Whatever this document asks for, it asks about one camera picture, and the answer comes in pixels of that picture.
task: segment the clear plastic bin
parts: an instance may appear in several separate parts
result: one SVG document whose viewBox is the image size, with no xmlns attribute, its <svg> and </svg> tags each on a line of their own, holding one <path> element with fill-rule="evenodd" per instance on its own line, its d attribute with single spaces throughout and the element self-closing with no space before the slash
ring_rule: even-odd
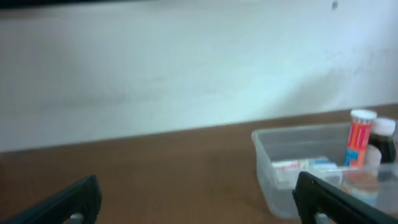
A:
<svg viewBox="0 0 398 224">
<path fill-rule="evenodd" d="M 344 158 L 348 144 L 349 123 L 300 126 L 293 128 L 262 129 L 254 131 L 252 139 L 257 154 L 257 179 L 270 211 L 281 218 L 298 218 L 297 207 L 292 197 L 294 185 L 283 183 L 280 176 L 297 178 L 303 169 L 277 171 L 272 162 L 326 156 L 339 167 L 336 169 L 307 170 L 316 176 L 343 189 L 338 177 L 347 174 L 371 172 L 378 174 L 376 183 L 364 188 L 377 188 L 376 208 L 386 213 L 398 212 L 398 178 L 394 164 L 379 167 L 345 167 Z"/>
</svg>

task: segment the bottle cap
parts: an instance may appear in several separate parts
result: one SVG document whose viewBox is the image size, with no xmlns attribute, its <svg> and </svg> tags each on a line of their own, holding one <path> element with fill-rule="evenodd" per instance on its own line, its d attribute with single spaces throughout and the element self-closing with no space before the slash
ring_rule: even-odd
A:
<svg viewBox="0 0 398 224">
<path fill-rule="evenodd" d="M 392 136 L 396 130 L 396 122 L 389 118 L 376 118 L 372 123 L 372 133 L 381 136 Z"/>
<path fill-rule="evenodd" d="M 366 149 L 364 165 L 366 166 L 378 166 L 381 162 L 381 152 L 378 148 L 368 145 Z"/>
<path fill-rule="evenodd" d="M 351 110 L 351 116 L 371 121 L 377 117 L 377 113 L 371 110 Z"/>
</svg>

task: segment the dark bottle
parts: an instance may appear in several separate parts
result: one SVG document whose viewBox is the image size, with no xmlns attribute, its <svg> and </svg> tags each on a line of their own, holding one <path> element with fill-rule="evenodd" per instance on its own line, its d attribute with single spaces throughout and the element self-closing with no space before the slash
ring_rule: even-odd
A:
<svg viewBox="0 0 398 224">
<path fill-rule="evenodd" d="M 376 118 L 372 123 L 372 132 L 369 143 L 378 148 L 381 152 L 381 163 L 393 163 L 396 160 L 397 152 L 394 145 L 394 131 L 396 122 L 389 118 Z"/>
</svg>

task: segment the white wall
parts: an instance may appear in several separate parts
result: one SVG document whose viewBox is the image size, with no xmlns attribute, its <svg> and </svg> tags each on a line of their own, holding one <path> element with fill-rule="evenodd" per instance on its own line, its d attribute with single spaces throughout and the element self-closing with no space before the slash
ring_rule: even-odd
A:
<svg viewBox="0 0 398 224">
<path fill-rule="evenodd" d="M 396 0 L 188 1 L 0 12 L 0 151 L 398 103 Z"/>
</svg>

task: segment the brown table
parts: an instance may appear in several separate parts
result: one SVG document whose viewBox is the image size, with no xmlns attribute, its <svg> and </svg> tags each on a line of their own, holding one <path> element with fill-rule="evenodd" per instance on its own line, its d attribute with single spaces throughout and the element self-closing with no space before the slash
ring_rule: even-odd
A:
<svg viewBox="0 0 398 224">
<path fill-rule="evenodd" d="M 398 105 L 379 114 L 398 117 Z M 348 111 L 0 154 L 0 219 L 96 174 L 97 223 L 299 223 L 280 220 L 256 178 L 251 132 L 349 121 Z"/>
</svg>

